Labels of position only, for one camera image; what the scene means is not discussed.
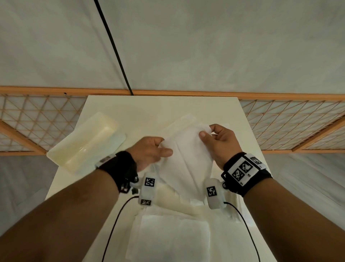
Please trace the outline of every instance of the forearm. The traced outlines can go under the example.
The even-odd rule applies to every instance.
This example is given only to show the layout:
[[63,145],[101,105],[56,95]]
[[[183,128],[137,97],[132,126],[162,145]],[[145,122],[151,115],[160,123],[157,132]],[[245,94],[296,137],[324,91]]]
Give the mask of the forearm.
[[244,201],[277,261],[345,261],[345,231],[273,179]]
[[0,261],[81,261],[118,199],[95,170],[50,197],[0,237]]

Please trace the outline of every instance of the marble floor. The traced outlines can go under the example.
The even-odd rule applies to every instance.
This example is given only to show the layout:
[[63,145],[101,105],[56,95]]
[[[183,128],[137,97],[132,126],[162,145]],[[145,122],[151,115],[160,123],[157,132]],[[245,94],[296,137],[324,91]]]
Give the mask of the marble floor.
[[[265,159],[279,183],[345,229],[345,154]],[[56,170],[45,156],[0,157],[0,235],[44,201]]]

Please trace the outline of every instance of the person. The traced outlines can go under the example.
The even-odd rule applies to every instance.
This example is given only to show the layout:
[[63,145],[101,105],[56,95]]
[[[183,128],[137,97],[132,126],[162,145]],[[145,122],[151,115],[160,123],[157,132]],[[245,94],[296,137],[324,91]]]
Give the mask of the person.
[[[214,135],[199,136],[223,169],[242,149],[233,131],[210,127]],[[173,154],[158,147],[163,140],[144,137],[126,150],[137,171]],[[115,180],[96,169],[44,201],[1,236],[0,261],[82,261],[119,197]],[[244,202],[277,261],[345,261],[345,231],[274,179],[255,184]]]

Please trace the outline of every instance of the black wire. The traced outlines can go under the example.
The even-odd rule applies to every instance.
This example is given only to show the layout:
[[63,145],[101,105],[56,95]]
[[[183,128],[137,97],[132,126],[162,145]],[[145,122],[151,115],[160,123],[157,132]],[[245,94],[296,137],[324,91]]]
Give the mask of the black wire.
[[242,217],[242,220],[243,220],[244,224],[246,225],[246,228],[247,228],[247,230],[248,230],[249,236],[250,236],[250,238],[252,239],[253,245],[254,245],[254,247],[255,247],[256,253],[258,254],[258,259],[259,259],[259,262],[260,262],[260,256],[259,256],[258,249],[256,248],[256,245],[255,245],[254,240],[253,240],[253,238],[252,238],[252,234],[250,233],[249,228],[248,228],[248,226],[247,226],[247,223],[246,223],[246,221],[244,220],[242,214],[240,213],[240,211],[238,211],[238,209],[237,209],[233,204],[231,204],[231,203],[229,203],[229,202],[224,202],[224,204],[231,205],[234,209],[236,209],[236,211],[237,211],[237,212],[239,213],[239,215]]
[[102,19],[103,25],[104,25],[104,27],[106,28],[106,31],[107,31],[107,33],[108,33],[109,40],[110,40],[110,42],[111,42],[112,48],[114,49],[114,52],[115,52],[117,61],[119,62],[119,65],[120,65],[122,74],[123,74],[123,76],[124,76],[124,79],[125,79],[125,81],[126,81],[128,90],[130,91],[130,94],[131,94],[131,95],[134,95],[132,89],[131,89],[130,86],[129,86],[129,83],[128,83],[128,80],[127,80],[127,77],[126,77],[126,73],[125,73],[124,67],[122,66],[122,63],[121,63],[121,59],[120,59],[119,53],[117,52],[117,49],[116,49],[116,46],[115,46],[115,43],[114,43],[114,39],[112,38],[112,35],[111,35],[110,29],[109,29],[109,27],[108,27],[107,21],[106,21],[104,15],[103,15],[102,8],[101,8],[101,6],[99,5],[98,0],[94,0],[94,2],[95,2],[95,5],[96,5],[96,7],[97,7],[99,16],[100,16],[101,19]]
[[112,229],[111,229],[111,232],[110,232],[110,235],[109,235],[109,238],[108,238],[108,242],[107,242],[107,245],[106,245],[106,249],[104,249],[102,262],[104,261],[104,257],[105,257],[105,255],[106,255],[106,251],[107,251],[107,248],[108,248],[108,245],[109,245],[109,241],[110,241],[110,238],[111,238],[111,234],[112,234],[112,232],[114,231],[114,227],[115,227],[115,225],[116,225],[117,220],[119,219],[119,216],[120,216],[120,214],[121,214],[121,211],[122,211],[122,209],[125,207],[125,205],[126,205],[131,199],[134,199],[134,198],[139,198],[139,196],[134,196],[134,197],[131,197],[130,199],[128,199],[128,200],[126,201],[126,203],[124,203],[124,205],[123,205],[122,208],[120,209],[119,213],[117,214],[117,218],[116,218],[116,220],[115,220],[114,225],[112,226]]

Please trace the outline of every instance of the wrist strap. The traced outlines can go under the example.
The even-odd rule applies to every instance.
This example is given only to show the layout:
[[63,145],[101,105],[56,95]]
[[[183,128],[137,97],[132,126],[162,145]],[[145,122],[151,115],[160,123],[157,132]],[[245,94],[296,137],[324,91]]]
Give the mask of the wrist strap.
[[137,165],[130,153],[121,151],[111,154],[96,164],[96,167],[107,172],[115,181],[120,193],[128,193],[130,182],[135,182]]
[[264,163],[245,152],[234,155],[226,162],[221,176],[225,180],[227,189],[241,196],[260,181],[272,178]]

